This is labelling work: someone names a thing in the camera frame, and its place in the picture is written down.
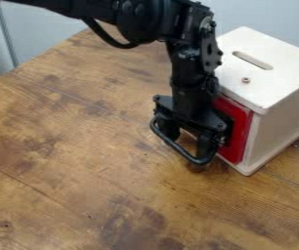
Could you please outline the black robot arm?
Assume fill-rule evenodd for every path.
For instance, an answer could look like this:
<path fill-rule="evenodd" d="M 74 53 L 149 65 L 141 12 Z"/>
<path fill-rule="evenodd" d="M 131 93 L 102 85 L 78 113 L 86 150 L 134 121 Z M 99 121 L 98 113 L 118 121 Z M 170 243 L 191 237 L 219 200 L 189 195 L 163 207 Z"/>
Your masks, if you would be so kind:
<path fill-rule="evenodd" d="M 171 95 L 153 97 L 149 127 L 193 163 L 210 162 L 226 138 L 211 103 L 221 66 L 213 12 L 193 0 L 0 0 L 46 9 L 82 21 L 110 46 L 133 49 L 159 41 L 171 63 Z"/>

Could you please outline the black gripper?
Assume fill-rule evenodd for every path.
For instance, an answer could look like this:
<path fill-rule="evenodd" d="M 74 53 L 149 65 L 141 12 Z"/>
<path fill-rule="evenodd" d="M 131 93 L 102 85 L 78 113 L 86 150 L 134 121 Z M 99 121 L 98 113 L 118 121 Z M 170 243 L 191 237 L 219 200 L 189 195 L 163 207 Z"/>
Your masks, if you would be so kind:
<path fill-rule="evenodd" d="M 223 132 L 227 128 L 227 116 L 213 107 L 218 94 L 215 79 L 195 85 L 170 84 L 171 95 L 153 97 L 155 129 L 158 136 L 174 142 L 179 130 L 199 134 L 197 138 L 197 157 L 211 159 L 223 145 Z"/>

